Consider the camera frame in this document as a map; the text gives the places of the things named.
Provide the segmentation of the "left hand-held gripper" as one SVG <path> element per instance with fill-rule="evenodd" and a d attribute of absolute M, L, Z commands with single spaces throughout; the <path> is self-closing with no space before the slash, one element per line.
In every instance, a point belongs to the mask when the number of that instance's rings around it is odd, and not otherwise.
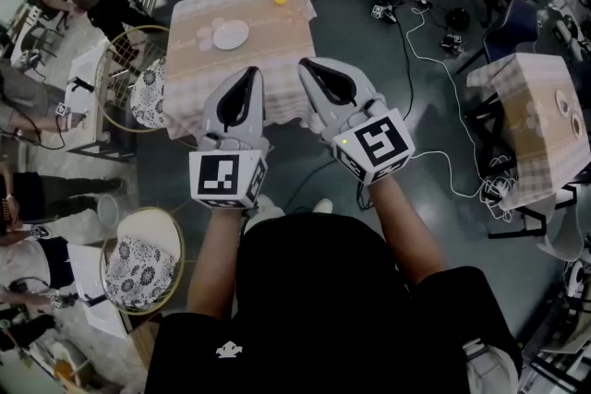
<path fill-rule="evenodd" d="M 263 77 L 249 66 L 206 100 L 198 149 L 189 153 L 191 197 L 210 209 L 252 209 L 268 171 Z"/>

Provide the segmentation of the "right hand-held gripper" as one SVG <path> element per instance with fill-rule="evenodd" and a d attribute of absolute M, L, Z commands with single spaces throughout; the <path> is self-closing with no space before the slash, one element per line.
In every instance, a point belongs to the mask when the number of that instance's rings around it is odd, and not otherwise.
<path fill-rule="evenodd" d="M 381 94 L 374 95 L 363 71 L 332 58 L 308 57 L 299 61 L 298 75 L 325 125 L 324 142 L 360 183 L 374 184 L 407 164 L 416 147 L 404 120 Z"/>

